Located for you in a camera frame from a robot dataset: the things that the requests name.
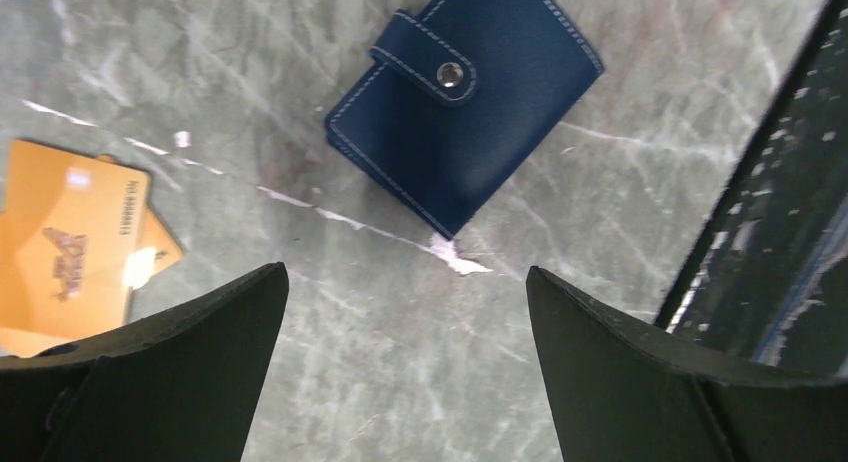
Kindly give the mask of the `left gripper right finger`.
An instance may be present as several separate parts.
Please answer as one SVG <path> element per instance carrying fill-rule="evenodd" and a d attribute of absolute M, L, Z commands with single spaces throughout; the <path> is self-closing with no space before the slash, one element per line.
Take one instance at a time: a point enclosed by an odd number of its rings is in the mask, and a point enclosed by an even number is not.
<path fill-rule="evenodd" d="M 532 267 L 535 347 L 567 461 L 843 461 L 847 382 L 684 340 Z"/>

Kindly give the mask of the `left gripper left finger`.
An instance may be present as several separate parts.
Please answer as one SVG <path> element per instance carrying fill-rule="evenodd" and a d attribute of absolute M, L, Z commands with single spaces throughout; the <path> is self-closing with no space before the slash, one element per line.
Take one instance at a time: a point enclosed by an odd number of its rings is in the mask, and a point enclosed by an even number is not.
<path fill-rule="evenodd" d="M 270 263 L 123 327 L 1 360 L 5 461 L 238 461 L 289 277 Z"/>

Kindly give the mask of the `blue leather card holder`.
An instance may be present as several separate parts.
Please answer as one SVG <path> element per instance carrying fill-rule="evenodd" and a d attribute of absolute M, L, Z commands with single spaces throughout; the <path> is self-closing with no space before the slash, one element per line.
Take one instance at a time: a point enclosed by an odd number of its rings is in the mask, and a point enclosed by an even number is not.
<path fill-rule="evenodd" d="M 604 70 L 555 0 L 430 0 L 368 53 L 327 140 L 446 239 Z"/>

